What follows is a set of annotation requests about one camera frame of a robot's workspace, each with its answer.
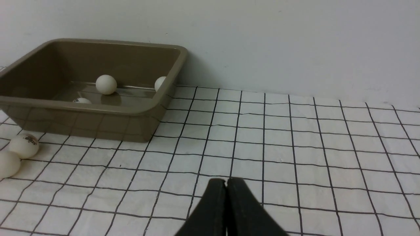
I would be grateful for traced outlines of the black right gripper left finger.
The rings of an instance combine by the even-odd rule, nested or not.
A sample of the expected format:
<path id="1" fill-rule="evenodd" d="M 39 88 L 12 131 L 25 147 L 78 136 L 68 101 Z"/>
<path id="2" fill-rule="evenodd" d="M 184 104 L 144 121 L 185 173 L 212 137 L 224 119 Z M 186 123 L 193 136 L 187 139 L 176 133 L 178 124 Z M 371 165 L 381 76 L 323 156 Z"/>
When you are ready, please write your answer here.
<path id="1" fill-rule="evenodd" d="M 176 235 L 225 236 L 225 201 L 225 181 L 210 179 L 201 200 Z"/>

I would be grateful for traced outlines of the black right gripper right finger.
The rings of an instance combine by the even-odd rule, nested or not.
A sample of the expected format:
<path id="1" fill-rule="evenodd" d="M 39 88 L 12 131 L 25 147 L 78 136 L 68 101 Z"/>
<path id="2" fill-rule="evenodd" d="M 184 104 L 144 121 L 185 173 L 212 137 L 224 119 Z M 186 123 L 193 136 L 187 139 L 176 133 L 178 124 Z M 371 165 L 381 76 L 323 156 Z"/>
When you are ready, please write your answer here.
<path id="1" fill-rule="evenodd" d="M 227 195 L 228 236 L 288 236 L 259 204 L 243 179 L 230 178 Z"/>

